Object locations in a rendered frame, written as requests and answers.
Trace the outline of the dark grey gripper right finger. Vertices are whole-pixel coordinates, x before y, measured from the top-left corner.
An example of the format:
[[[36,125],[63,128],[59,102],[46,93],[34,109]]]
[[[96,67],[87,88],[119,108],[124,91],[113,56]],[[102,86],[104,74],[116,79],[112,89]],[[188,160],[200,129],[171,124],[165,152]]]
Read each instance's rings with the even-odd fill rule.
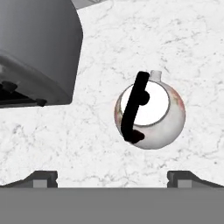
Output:
[[[167,179],[168,188],[224,188],[224,185],[203,180],[191,171],[168,171]]]

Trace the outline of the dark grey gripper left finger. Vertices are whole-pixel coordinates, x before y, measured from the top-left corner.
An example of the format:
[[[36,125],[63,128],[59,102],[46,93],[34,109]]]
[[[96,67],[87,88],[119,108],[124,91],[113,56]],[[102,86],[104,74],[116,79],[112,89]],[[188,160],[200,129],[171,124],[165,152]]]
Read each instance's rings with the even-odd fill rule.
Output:
[[[57,188],[57,171],[34,171],[25,179],[0,185],[0,188]]]

